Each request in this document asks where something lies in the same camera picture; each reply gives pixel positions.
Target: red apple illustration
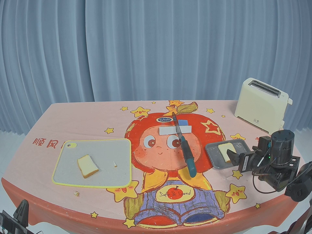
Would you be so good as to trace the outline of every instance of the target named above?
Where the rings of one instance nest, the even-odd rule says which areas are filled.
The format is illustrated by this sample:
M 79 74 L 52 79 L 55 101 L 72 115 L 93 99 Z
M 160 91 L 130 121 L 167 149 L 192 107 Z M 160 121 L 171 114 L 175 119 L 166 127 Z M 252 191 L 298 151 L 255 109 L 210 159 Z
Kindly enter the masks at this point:
M 178 189 L 178 186 L 176 187 L 171 187 L 167 191 L 167 196 L 170 199 L 177 200 L 183 196 L 183 191 L 181 189 Z

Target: blue-gray curtain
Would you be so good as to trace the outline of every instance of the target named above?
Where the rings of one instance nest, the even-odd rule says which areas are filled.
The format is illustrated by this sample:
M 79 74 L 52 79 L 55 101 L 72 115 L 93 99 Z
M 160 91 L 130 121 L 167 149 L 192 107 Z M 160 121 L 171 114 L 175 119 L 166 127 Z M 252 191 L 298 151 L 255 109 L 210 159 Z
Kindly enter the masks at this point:
M 0 129 L 51 103 L 238 99 L 248 77 L 312 127 L 312 0 L 0 0 Z

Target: knife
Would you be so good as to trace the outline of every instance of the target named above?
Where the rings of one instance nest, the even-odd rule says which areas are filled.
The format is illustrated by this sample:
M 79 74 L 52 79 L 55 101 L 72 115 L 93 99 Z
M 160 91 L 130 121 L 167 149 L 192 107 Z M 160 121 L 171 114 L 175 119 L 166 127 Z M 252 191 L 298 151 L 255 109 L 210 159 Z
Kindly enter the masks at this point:
M 174 120 L 174 125 L 176 127 L 177 136 L 179 138 L 179 142 L 182 148 L 184 160 L 185 160 L 186 165 L 188 166 L 189 174 L 191 177 L 195 177 L 197 174 L 197 170 L 196 170 L 194 156 L 192 154 L 191 148 L 188 144 L 188 141 L 184 138 L 184 136 L 181 133 L 181 129 L 177 121 L 177 116 L 175 115 L 174 112 L 172 112 L 172 117 Z

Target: gray tray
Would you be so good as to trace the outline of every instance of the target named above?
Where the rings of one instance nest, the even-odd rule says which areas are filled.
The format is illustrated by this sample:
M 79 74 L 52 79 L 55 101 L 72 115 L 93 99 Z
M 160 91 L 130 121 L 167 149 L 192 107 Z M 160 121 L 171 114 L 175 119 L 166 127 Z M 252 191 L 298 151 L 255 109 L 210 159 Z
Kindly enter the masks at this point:
M 250 149 L 247 146 L 246 142 L 240 138 L 207 144 L 205 149 L 208 153 L 211 163 L 213 164 L 213 167 L 217 169 L 225 169 L 225 168 L 234 167 L 232 163 L 225 162 L 218 148 L 218 145 L 221 145 L 224 143 L 232 143 L 237 154 L 250 152 Z

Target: cartoon girl illustration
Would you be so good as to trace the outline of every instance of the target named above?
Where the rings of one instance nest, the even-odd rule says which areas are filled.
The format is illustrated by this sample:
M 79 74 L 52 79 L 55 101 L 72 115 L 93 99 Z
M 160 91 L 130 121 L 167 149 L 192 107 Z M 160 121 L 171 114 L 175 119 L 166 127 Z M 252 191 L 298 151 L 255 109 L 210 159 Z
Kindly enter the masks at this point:
M 125 138 L 132 144 L 132 164 L 142 170 L 142 191 L 124 200 L 125 215 L 135 225 L 171 228 L 215 222 L 230 209 L 226 192 L 214 191 L 204 172 L 212 168 L 207 143 L 225 136 L 211 119 L 194 113 L 180 114 L 192 132 L 183 134 L 192 150 L 197 175 L 191 178 L 176 134 L 160 135 L 159 127 L 174 126 L 170 116 L 152 113 L 134 120 Z

